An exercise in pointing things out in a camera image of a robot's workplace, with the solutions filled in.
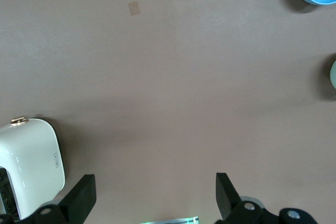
silver bolt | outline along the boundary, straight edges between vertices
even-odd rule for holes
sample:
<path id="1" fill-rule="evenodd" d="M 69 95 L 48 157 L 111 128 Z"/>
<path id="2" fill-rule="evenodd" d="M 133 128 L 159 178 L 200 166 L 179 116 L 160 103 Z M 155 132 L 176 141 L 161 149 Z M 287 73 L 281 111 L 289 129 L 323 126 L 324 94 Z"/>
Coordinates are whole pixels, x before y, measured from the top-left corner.
<path id="1" fill-rule="evenodd" d="M 256 209 L 256 207 L 250 202 L 245 203 L 244 207 L 245 207 L 245 209 L 250 210 L 250 211 L 253 211 L 254 209 Z"/>
<path id="2" fill-rule="evenodd" d="M 298 212 L 295 212 L 293 210 L 290 210 L 287 212 L 288 216 L 293 219 L 300 219 L 300 215 Z"/>

